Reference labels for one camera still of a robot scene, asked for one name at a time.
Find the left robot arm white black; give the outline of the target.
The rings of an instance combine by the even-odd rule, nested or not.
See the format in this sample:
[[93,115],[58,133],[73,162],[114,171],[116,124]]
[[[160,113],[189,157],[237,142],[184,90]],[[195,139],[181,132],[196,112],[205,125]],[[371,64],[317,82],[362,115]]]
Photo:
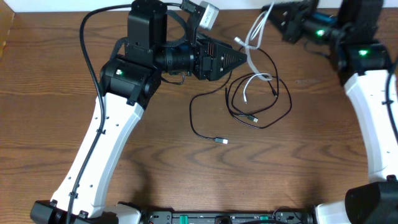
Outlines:
[[106,206],[109,183],[132,130],[160,84],[163,74],[219,80],[247,57],[203,34],[219,10],[208,2],[175,4],[134,1],[129,5],[127,36],[120,38],[99,75],[97,97],[85,138],[65,179],[50,200],[34,203],[36,223],[139,223],[141,212],[127,203]]

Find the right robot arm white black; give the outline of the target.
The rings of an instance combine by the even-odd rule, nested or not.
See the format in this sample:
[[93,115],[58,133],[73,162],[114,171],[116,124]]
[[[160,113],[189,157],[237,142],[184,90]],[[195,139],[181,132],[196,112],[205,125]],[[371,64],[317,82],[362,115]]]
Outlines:
[[366,185],[339,202],[323,203],[304,223],[397,222],[397,62],[376,38],[382,0],[345,0],[336,16],[317,1],[263,6],[284,41],[302,37],[330,49],[328,59],[356,113],[368,160]]

